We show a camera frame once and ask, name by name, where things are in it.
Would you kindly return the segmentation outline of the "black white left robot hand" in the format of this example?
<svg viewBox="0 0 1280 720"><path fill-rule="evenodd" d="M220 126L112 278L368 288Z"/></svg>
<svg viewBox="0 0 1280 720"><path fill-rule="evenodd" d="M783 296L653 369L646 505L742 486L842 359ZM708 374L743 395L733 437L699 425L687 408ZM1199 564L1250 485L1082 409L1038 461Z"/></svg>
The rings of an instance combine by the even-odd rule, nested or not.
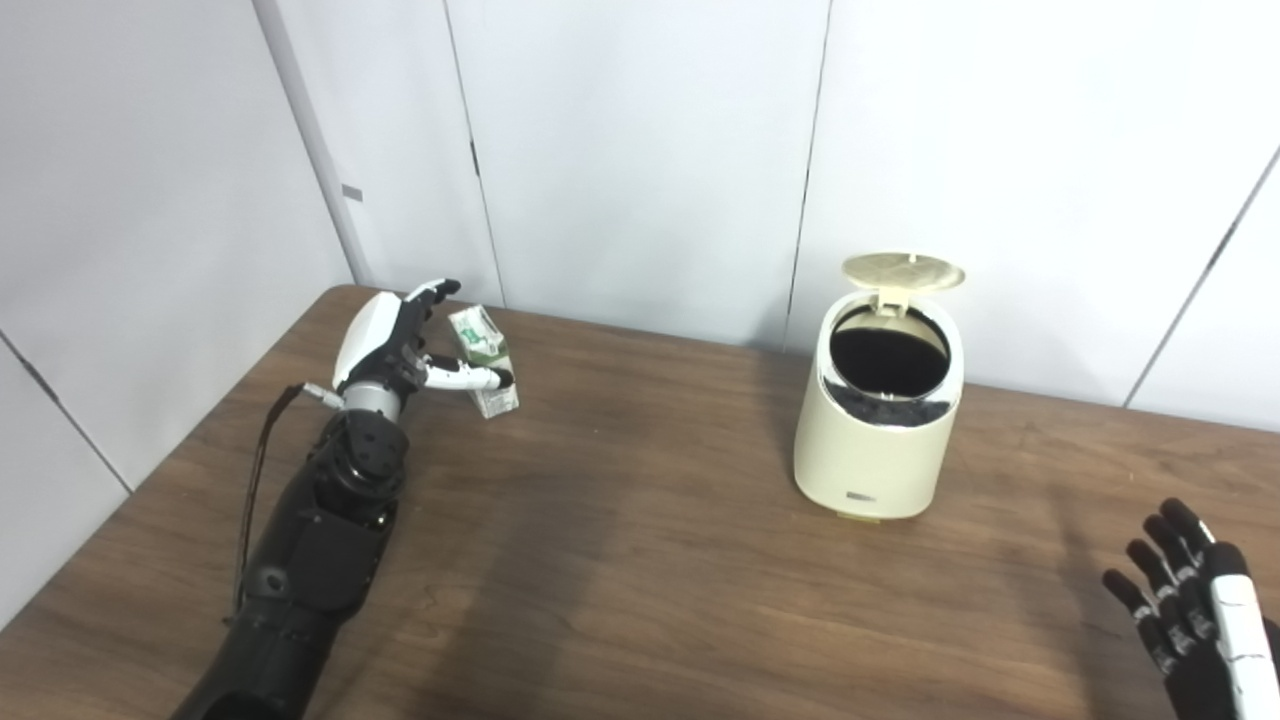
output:
<svg viewBox="0 0 1280 720"><path fill-rule="evenodd" d="M490 391L515 384L509 370L422 352L420 331L433 309L460 290L458 281L440 278L406 296L381 291L357 311L338 351L332 380L343 410L372 413L397 423L420 389Z"/></svg>

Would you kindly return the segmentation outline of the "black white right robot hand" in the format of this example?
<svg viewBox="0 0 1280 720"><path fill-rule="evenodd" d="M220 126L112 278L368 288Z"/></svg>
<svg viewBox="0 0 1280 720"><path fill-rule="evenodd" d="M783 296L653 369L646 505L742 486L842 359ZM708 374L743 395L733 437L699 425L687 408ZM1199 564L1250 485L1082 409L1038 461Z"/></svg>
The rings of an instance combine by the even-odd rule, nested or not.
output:
<svg viewBox="0 0 1280 720"><path fill-rule="evenodd" d="M1261 607L1242 550L1166 498L1125 548L1147 582L1101 577L1126 610L1178 719L1276 719L1277 623Z"/></svg>

